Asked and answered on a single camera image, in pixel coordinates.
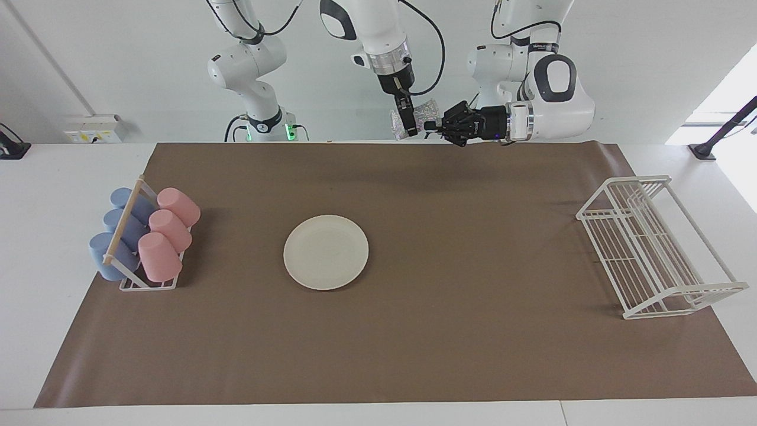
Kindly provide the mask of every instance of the white wire rack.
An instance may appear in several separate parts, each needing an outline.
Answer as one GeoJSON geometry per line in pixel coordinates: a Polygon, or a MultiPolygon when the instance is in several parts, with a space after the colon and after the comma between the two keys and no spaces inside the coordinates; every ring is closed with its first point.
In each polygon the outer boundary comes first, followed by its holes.
{"type": "Polygon", "coordinates": [[[670,180],[669,176],[610,178],[576,214],[626,319],[690,314],[749,287],[734,278],[668,185],[670,180]],[[702,280],[652,202],[662,191],[678,205],[729,282],[702,280]]]}
{"type": "MultiPolygon", "coordinates": [[[[132,189],[131,196],[126,201],[126,206],[123,207],[123,213],[121,219],[118,221],[116,230],[114,231],[113,238],[111,238],[111,244],[107,248],[107,252],[103,255],[103,265],[113,265],[122,274],[126,275],[126,278],[121,280],[121,291],[155,291],[155,290],[173,290],[176,288],[176,282],[179,280],[179,275],[169,281],[163,283],[153,283],[152,281],[141,279],[135,272],[131,272],[123,263],[121,263],[115,256],[116,248],[118,247],[118,241],[123,235],[123,230],[126,227],[126,219],[132,213],[134,204],[137,197],[144,195],[155,206],[157,206],[157,194],[152,188],[145,182],[145,175],[140,175],[137,179],[134,188],[132,189]]],[[[179,260],[184,261],[184,252],[179,253],[179,260]]]]}

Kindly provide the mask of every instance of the white wall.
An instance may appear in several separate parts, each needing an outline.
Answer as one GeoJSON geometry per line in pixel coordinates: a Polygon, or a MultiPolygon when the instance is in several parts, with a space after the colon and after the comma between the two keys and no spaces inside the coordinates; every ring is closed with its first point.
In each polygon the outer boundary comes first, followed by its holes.
{"type": "MultiPolygon", "coordinates": [[[[0,82],[8,82],[11,78],[0,69],[0,82]]],[[[23,90],[14,84],[0,84],[0,122],[19,133],[24,142],[36,143],[64,143],[66,138],[52,123],[48,116],[43,114],[31,102],[23,90]]],[[[0,129],[8,137],[14,138],[5,129],[0,129]]]]}
{"type": "MultiPolygon", "coordinates": [[[[235,95],[207,76],[207,59],[233,40],[215,27],[202,0],[2,2],[12,2],[97,113],[119,114],[128,123],[134,142],[218,140],[228,119],[241,111],[235,95]]],[[[272,29],[295,0],[253,3],[272,29]]],[[[414,1],[446,36],[448,66],[433,92],[442,108],[475,94],[465,60],[470,49],[491,41],[493,3],[414,1]]],[[[281,35],[288,62],[263,80],[274,85],[280,103],[307,125],[313,139],[390,138],[393,100],[372,73],[349,63],[358,45],[331,38],[317,8],[317,0],[305,0],[281,35]]],[[[81,114],[81,104],[65,94],[60,79],[56,83],[35,69],[39,57],[25,50],[28,41],[12,25],[5,25],[10,19],[5,11],[0,15],[0,52],[10,55],[5,56],[9,61],[0,61],[0,70],[15,76],[0,84],[18,89],[25,82],[21,92],[48,115],[81,114]],[[67,100],[50,102],[50,92],[67,100]]],[[[565,22],[561,53],[577,64],[597,102],[597,116],[592,129],[575,139],[666,141],[757,42],[754,16],[753,0],[577,0],[565,22]]],[[[438,67],[438,41],[431,27],[406,8],[401,19],[415,59],[414,88],[425,88],[438,67]]],[[[22,131],[32,126],[21,125],[22,131]]]]}
{"type": "Polygon", "coordinates": [[[754,96],[757,96],[757,45],[749,50],[694,112],[733,114],[754,96]]]}

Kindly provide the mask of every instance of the blue cup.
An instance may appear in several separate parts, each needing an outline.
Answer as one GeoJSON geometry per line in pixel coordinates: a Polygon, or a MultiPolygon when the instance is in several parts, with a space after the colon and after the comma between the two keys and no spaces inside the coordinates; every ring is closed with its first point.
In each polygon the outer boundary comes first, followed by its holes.
{"type": "MultiPolygon", "coordinates": [[[[112,238],[112,232],[104,232],[95,235],[89,241],[89,254],[92,255],[92,259],[95,260],[97,269],[100,271],[100,275],[102,275],[103,278],[108,281],[120,281],[126,278],[126,275],[122,274],[121,271],[117,270],[113,265],[105,266],[102,264],[102,256],[107,252],[107,247],[111,243],[112,238]]],[[[118,242],[115,257],[131,272],[136,271],[139,266],[139,259],[131,252],[131,250],[129,250],[129,247],[127,247],[123,241],[118,242]]]]}
{"type": "MultiPolygon", "coordinates": [[[[105,226],[107,232],[116,232],[116,226],[118,226],[121,215],[123,215],[122,208],[115,208],[105,214],[102,218],[102,224],[105,226]]],[[[126,226],[123,228],[123,233],[121,234],[121,241],[125,242],[126,247],[129,247],[131,251],[136,252],[139,247],[139,239],[148,232],[150,230],[145,225],[140,223],[134,216],[129,215],[126,218],[126,226]]]]}
{"type": "MultiPolygon", "coordinates": [[[[131,195],[132,190],[129,188],[119,188],[111,194],[111,204],[114,208],[124,208],[131,195]]],[[[150,223],[150,215],[155,213],[156,210],[157,208],[148,199],[139,194],[134,203],[134,208],[132,208],[132,216],[147,226],[150,223]]]]}

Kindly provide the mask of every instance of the green indicator light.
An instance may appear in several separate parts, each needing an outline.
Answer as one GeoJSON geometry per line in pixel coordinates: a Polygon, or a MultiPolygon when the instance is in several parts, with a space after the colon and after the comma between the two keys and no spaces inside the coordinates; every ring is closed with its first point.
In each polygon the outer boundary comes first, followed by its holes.
{"type": "Polygon", "coordinates": [[[295,138],[297,138],[297,134],[294,132],[294,128],[291,125],[286,124],[285,127],[287,139],[294,140],[295,138]]]}

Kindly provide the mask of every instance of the black stand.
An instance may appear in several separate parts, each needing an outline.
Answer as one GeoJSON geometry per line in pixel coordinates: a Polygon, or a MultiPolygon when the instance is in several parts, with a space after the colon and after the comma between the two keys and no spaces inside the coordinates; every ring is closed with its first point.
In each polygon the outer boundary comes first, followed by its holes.
{"type": "Polygon", "coordinates": [[[689,149],[700,160],[715,160],[715,156],[712,154],[712,147],[716,143],[723,139],[723,136],[727,135],[734,127],[741,123],[741,120],[746,118],[749,113],[757,109],[757,96],[752,98],[743,108],[739,110],[726,124],[723,124],[717,132],[705,143],[689,145],[689,149]]]}
{"type": "Polygon", "coordinates": [[[31,143],[16,143],[10,140],[5,133],[0,132],[0,148],[4,149],[0,150],[0,160],[21,160],[31,146],[31,143]]]}

